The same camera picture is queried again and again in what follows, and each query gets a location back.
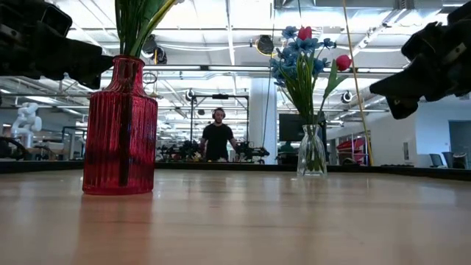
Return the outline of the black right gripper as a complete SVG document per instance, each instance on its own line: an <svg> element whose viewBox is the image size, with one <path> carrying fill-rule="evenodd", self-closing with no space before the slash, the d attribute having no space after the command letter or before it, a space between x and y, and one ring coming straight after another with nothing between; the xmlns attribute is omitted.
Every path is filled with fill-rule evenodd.
<svg viewBox="0 0 471 265"><path fill-rule="evenodd" d="M401 72L370 85L385 96L394 119L417 111L419 101L439 101L470 91L470 17L443 26L429 23L402 46L409 64Z"/></svg>

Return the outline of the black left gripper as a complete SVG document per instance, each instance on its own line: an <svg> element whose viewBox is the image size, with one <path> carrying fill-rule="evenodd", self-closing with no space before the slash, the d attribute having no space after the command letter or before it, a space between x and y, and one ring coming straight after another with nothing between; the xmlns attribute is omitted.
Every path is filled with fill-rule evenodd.
<svg viewBox="0 0 471 265"><path fill-rule="evenodd" d="M113 58L103 55L103 48L67 38L72 18L46 1L22 1L29 48L41 71L49 78L70 78L92 89L99 88L101 73L111 67Z"/></svg>

